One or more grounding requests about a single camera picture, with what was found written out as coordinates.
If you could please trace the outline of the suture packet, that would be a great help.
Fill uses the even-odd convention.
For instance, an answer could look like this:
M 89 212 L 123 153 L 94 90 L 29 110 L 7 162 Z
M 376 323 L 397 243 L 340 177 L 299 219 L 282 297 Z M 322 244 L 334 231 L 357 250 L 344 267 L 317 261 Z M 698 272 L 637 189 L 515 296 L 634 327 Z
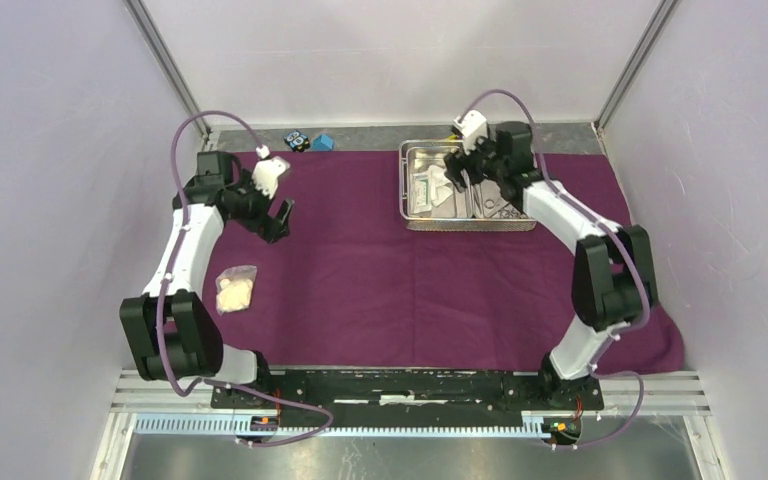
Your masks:
M 411 212 L 414 214 L 431 212 L 443 205 L 454 193 L 451 181 L 445 175 L 445 169 L 436 165 L 414 173 L 411 180 Z

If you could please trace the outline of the metal mesh instrument tray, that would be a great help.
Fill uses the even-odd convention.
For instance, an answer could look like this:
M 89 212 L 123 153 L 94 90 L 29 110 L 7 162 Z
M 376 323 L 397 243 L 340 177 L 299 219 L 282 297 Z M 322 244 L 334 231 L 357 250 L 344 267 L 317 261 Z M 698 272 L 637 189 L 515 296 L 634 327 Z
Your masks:
M 427 232 L 525 232 L 535 228 L 536 222 L 528 217 L 527 220 L 490 220 L 478 219 L 473 216 L 469 219 L 420 219 L 409 218 L 405 213 L 407 206 L 404 159 L 409 147 L 416 146 L 454 146 L 456 150 L 460 147 L 458 140 L 407 140 L 400 145 L 399 149 L 399 189 L 400 189 L 400 215 L 404 220 L 405 226 L 413 231 Z M 468 187 L 471 199 L 471 186 Z

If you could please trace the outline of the purple cloth wrap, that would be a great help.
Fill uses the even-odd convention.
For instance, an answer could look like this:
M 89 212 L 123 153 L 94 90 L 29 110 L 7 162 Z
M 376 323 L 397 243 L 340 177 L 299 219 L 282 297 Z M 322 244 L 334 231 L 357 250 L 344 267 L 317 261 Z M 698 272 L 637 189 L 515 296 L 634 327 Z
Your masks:
M 220 273 L 257 270 L 249 308 L 214 315 L 227 344 L 273 365 L 534 371 L 563 337 L 573 257 L 546 229 L 411 231 L 396 152 L 288 160 L 288 237 L 267 244 L 230 223 L 210 258 L 209 312 Z

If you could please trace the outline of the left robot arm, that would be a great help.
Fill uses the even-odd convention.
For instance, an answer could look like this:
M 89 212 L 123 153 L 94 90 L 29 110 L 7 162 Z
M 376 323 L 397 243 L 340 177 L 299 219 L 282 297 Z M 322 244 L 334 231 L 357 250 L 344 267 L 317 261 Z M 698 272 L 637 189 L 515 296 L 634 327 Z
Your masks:
M 236 222 L 268 244 L 289 234 L 294 206 L 282 201 L 270 212 L 285 159 L 269 155 L 252 170 L 229 152 L 198 154 L 196 172 L 175 195 L 173 225 L 157 270 L 136 297 L 126 298 L 119 318 L 140 377 L 146 381 L 214 377 L 232 370 L 235 392 L 250 407 L 266 405 L 273 379 L 257 370 L 257 356 L 227 346 L 201 294 L 216 242 Z

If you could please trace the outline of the steel surgical scissors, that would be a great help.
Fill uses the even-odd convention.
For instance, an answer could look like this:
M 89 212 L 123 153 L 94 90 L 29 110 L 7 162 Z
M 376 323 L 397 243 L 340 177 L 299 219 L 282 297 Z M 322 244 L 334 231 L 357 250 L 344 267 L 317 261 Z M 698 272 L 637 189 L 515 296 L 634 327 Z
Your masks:
M 484 201 L 483 212 L 488 219 L 521 219 L 523 214 L 503 198 L 487 199 Z

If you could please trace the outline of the steel right inner pan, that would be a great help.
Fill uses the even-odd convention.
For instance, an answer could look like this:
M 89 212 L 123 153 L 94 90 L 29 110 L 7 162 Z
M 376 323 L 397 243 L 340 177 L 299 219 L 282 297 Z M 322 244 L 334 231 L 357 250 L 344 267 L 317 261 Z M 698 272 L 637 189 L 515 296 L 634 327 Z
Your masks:
M 499 186 L 490 180 L 472 185 L 471 199 L 474 218 L 505 221 L 528 219 L 502 197 Z

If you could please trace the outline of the steel pan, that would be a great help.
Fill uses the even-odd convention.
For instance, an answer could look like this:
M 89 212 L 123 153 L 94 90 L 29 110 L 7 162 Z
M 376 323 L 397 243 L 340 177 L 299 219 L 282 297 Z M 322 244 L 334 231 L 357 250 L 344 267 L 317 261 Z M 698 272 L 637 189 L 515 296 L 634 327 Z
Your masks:
M 499 186 L 490 180 L 472 185 L 471 199 L 474 218 L 505 221 L 528 219 L 502 197 Z
M 444 159 L 454 146 L 409 147 L 404 159 L 409 218 L 469 219 L 474 209 L 468 190 L 458 190 L 446 176 Z

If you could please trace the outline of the steel left inner pan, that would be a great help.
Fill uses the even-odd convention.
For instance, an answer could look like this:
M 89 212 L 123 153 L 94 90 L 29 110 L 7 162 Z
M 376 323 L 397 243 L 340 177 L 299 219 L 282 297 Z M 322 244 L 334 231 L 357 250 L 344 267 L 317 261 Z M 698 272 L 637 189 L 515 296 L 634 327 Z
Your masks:
M 444 159 L 454 146 L 409 147 L 404 159 L 409 218 L 469 219 L 474 209 L 468 190 L 458 190 L 446 176 Z

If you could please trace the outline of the black blue toy car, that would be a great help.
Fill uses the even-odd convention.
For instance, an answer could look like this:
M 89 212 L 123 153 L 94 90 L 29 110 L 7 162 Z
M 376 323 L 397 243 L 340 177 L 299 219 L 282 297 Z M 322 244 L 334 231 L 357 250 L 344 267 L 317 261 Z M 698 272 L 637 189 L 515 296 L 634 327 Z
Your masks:
M 284 143 L 288 148 L 297 153 L 304 152 L 311 148 L 309 137 L 299 130 L 293 130 L 284 136 Z

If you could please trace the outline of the blue toy block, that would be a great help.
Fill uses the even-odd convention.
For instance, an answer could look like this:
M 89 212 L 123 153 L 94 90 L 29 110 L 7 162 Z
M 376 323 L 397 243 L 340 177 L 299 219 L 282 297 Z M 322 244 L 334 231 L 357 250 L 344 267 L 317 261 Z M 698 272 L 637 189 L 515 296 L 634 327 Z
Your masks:
M 335 140 L 328 134 L 320 134 L 311 142 L 311 150 L 316 152 L 329 152 L 335 148 Z

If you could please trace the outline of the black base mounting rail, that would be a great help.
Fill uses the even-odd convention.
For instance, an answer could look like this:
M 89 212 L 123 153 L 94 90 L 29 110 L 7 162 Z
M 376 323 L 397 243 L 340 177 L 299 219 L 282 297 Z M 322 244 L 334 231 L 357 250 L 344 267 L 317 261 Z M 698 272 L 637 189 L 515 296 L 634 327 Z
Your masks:
M 335 428 L 516 427 L 525 412 L 600 411 L 599 382 L 574 380 L 551 391 L 532 373 L 446 369 L 285 369 L 270 394 L 285 400 L 281 427 L 315 427 L 329 411 Z

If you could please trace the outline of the aluminium front frame rail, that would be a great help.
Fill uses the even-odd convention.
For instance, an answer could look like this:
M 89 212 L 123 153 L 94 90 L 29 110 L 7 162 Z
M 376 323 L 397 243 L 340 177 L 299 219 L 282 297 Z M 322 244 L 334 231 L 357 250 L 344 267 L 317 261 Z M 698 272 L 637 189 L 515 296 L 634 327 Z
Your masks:
M 291 437 L 319 428 L 323 437 L 391 438 L 545 438 L 550 427 L 574 418 L 573 410 L 506 408 L 501 402 L 470 400 L 454 405 L 443 400 L 422 402 L 405 395 L 375 400 L 340 400 L 330 407 L 331 425 L 322 414 L 282 406 L 278 409 L 219 409 L 215 389 L 200 385 L 182 398 L 160 384 L 150 385 L 135 372 L 119 378 L 110 415 L 131 421 L 129 431 L 149 434 Z M 629 417 L 662 420 L 704 417 L 711 413 L 698 376 L 693 372 L 649 375 L 642 384 L 633 379 L 605 380 L 591 392 L 596 404 L 587 406 L 585 420 L 623 422 Z

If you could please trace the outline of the aluminium corner frame rail right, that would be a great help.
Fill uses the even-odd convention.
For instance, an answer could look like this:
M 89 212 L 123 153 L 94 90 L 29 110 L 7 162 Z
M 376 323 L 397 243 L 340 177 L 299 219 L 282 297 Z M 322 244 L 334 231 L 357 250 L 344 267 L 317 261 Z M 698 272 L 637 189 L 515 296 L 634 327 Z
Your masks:
M 611 89 L 607 100 L 592 123 L 597 135 L 602 135 L 604 129 L 612 120 L 651 54 L 652 49 L 680 4 L 680 0 L 660 0 L 658 2 L 643 33 L 639 37 L 619 77 Z

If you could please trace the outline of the aluminium corner frame rail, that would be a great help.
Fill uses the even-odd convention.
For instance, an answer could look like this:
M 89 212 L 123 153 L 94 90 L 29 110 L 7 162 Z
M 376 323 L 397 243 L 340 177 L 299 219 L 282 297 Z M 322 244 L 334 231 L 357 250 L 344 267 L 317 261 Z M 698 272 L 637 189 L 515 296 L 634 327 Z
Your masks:
M 611 89 L 607 100 L 592 123 L 597 135 L 602 135 L 604 129 L 612 120 L 651 54 L 652 49 L 680 4 L 680 0 L 660 0 L 658 2 L 643 33 L 639 37 L 619 77 Z
M 123 3 L 184 111 L 188 115 L 199 113 L 201 108 L 146 3 L 142 0 L 124 0 Z

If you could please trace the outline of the aluminium corner frame rail left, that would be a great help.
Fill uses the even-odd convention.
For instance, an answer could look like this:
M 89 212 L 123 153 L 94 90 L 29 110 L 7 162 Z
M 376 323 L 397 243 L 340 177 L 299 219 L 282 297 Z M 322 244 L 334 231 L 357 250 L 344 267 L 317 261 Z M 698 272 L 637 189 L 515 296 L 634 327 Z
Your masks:
M 201 108 L 146 3 L 142 0 L 124 0 L 123 3 L 184 111 L 188 115 L 199 113 Z

